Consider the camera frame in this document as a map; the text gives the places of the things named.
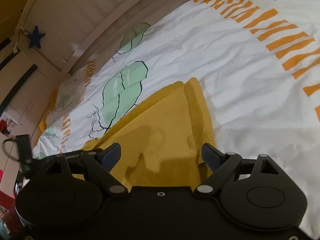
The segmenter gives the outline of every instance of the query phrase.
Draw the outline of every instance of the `yellow cloth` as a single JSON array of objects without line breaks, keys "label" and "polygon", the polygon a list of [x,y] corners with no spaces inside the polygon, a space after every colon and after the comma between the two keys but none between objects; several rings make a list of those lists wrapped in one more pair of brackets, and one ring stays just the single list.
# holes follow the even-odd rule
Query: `yellow cloth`
[{"label": "yellow cloth", "polygon": [[[201,147],[214,145],[210,115],[195,78],[164,87],[120,119],[102,138],[86,142],[84,150],[121,145],[121,159],[111,174],[132,186],[200,184]],[[205,177],[210,172],[202,164]]]}]

